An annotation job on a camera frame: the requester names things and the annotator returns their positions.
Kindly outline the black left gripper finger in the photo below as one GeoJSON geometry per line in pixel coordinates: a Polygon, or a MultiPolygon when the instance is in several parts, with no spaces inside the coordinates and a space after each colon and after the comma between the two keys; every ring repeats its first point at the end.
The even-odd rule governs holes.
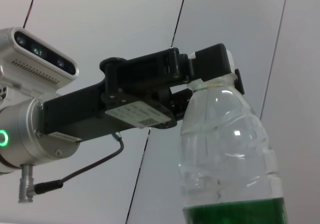
{"type": "Polygon", "coordinates": [[[190,90],[172,94],[171,87],[198,79],[209,81],[232,72],[223,44],[197,51],[193,57],[170,48],[130,60],[108,58],[99,67],[105,74],[103,102],[124,94],[158,102],[187,102],[192,96],[190,90]]]}
{"type": "MultiPolygon", "coordinates": [[[[234,86],[241,95],[244,95],[245,91],[244,91],[240,71],[236,69],[235,74],[237,78],[234,81],[234,86]]],[[[182,91],[176,92],[171,95],[171,100],[170,100],[171,111],[177,121],[182,120],[184,118],[187,106],[189,104],[189,101],[192,95],[193,95],[193,92],[189,89],[184,89],[182,91]]]]}

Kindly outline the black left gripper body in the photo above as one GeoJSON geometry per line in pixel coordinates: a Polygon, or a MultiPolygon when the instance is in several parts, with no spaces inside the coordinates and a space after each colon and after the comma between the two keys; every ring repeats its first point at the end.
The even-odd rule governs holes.
{"type": "Polygon", "coordinates": [[[106,114],[106,111],[135,101],[142,101],[165,116],[166,120],[155,124],[155,128],[168,129],[177,125],[172,111],[158,100],[152,99],[150,94],[125,88],[111,91],[106,89],[104,82],[100,82],[46,101],[42,111],[42,132],[59,132],[84,142],[132,129],[132,124],[112,117],[106,114]]]}

